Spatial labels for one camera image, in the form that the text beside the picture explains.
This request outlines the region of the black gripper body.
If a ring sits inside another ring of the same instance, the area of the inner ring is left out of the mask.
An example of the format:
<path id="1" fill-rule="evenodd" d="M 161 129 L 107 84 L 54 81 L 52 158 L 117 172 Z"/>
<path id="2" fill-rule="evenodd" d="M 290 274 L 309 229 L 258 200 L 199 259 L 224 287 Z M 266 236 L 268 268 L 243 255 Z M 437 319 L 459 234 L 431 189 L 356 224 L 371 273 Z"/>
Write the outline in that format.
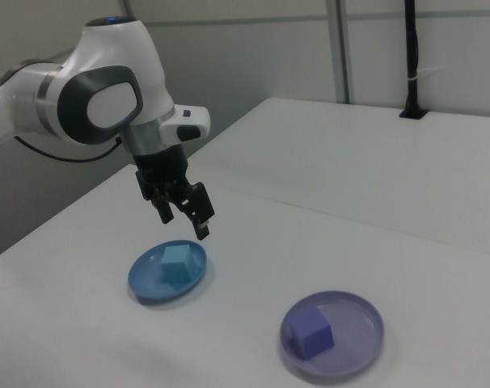
<path id="1" fill-rule="evenodd" d="M 134 155 L 137 181 L 145 200 L 158 192 L 172 200 L 187 200 L 192 185 L 186 178 L 188 160 L 181 145 L 173 145 L 156 154 Z"/>

